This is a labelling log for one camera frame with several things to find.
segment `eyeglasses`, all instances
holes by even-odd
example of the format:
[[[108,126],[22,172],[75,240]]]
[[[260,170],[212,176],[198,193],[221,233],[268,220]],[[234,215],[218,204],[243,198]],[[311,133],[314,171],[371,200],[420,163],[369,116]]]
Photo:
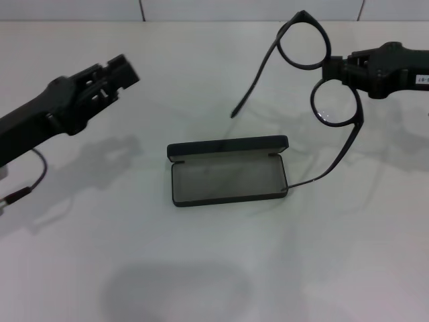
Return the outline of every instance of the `eyeglasses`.
[[[325,46],[326,46],[326,55],[320,62],[317,62],[316,64],[310,64],[310,65],[298,64],[298,63],[290,60],[290,58],[287,57],[286,54],[284,53],[282,45],[280,44],[280,40],[282,39],[284,34],[289,30],[289,28],[292,25],[294,25],[295,23],[308,23],[308,24],[312,25],[313,27],[315,27],[320,32],[320,34],[322,35]],[[291,64],[293,67],[296,67],[296,68],[299,68],[302,70],[315,70],[317,68],[320,68],[323,66],[323,64],[325,62],[328,62],[330,60],[330,57],[331,57],[331,47],[330,47],[329,37],[326,34],[323,27],[306,11],[298,12],[297,14],[295,14],[295,16],[290,21],[285,23],[280,28],[279,32],[277,33],[277,37],[275,38],[273,44],[269,47],[267,54],[265,55],[265,57],[262,60],[261,66],[259,67],[259,70],[257,71],[255,79],[253,80],[251,86],[249,87],[249,90],[246,92],[246,94],[244,95],[244,97],[242,98],[240,103],[236,106],[236,108],[231,113],[231,118],[234,118],[235,116],[237,116],[237,114],[240,112],[240,110],[243,108],[244,104],[246,103],[246,101],[250,97],[250,94],[253,92],[254,88],[256,87],[256,84],[257,84],[259,78],[261,77],[262,71],[265,68],[265,65],[267,64],[267,61],[268,61],[269,57],[271,56],[272,52],[274,51],[275,47],[277,47],[280,55],[283,57],[283,59],[286,62]],[[349,88],[350,88],[350,90],[351,90],[351,92],[352,92],[352,94],[356,100],[356,111],[355,111],[355,114],[352,117],[350,117],[349,119],[341,120],[341,121],[338,121],[338,120],[332,120],[331,121],[328,118],[328,115],[326,115],[326,113],[324,111],[317,110],[316,105],[314,103],[314,98],[316,96],[316,92],[324,83],[326,83],[328,81],[329,81],[329,79],[322,78],[314,86],[314,88],[311,92],[310,104],[311,104],[311,108],[313,110],[314,115],[317,117],[317,119],[320,122],[322,122],[323,124],[325,124],[329,127],[344,127],[344,126],[353,124],[354,128],[353,128],[352,132],[350,133],[350,136],[347,139],[345,145],[343,146],[343,148],[339,152],[338,156],[335,158],[334,162],[329,166],[329,168],[325,172],[323,172],[320,176],[317,176],[316,178],[313,178],[311,180],[306,180],[306,181],[299,182],[296,184],[291,184],[289,186],[289,188],[294,188],[295,186],[302,186],[303,184],[314,182],[316,180],[323,178],[324,176],[329,174],[329,172],[334,170],[334,168],[338,165],[338,163],[344,158],[345,154],[349,151],[350,147],[352,146],[353,142],[355,141],[355,139],[357,137],[357,134],[359,133],[359,131],[362,128],[362,125],[363,125],[362,102],[361,102],[361,98],[357,92],[357,89],[354,89],[353,87],[349,87]]]

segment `white table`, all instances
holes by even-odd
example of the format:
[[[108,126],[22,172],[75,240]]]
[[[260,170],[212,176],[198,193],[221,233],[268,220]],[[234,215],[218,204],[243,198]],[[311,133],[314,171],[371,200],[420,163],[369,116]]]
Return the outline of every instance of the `white table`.
[[[320,71],[277,52],[229,119],[281,25],[0,23],[0,116],[120,53],[141,77],[82,133],[40,146],[45,181],[0,217],[2,321],[429,319],[429,93],[362,94],[365,124],[345,160],[285,199],[173,206],[168,144],[285,134],[297,182],[348,136],[310,112]],[[429,49],[429,23],[323,26],[334,55],[393,40]],[[307,29],[285,43],[309,62],[323,45],[294,47]],[[0,195],[40,170],[31,154],[17,159]]]

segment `cable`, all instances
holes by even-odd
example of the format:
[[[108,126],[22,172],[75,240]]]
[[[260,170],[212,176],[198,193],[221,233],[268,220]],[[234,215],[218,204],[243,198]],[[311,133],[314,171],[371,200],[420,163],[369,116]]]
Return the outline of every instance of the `cable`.
[[[46,158],[42,153],[40,153],[37,149],[32,149],[32,151],[40,158],[40,160],[43,163],[43,171],[42,174],[39,176],[39,179],[37,179],[33,185],[30,187],[30,189],[33,191],[43,179],[45,179],[46,173],[48,172],[48,161],[46,161]]]
[[[39,178],[31,185],[25,188],[22,188],[14,193],[7,195],[6,197],[0,199],[0,210],[5,208],[12,203],[16,203],[18,200],[24,198],[26,195],[30,194],[45,178],[46,173],[48,172],[48,162],[42,153],[39,150],[33,148],[32,151],[40,158],[43,164],[42,174]]]

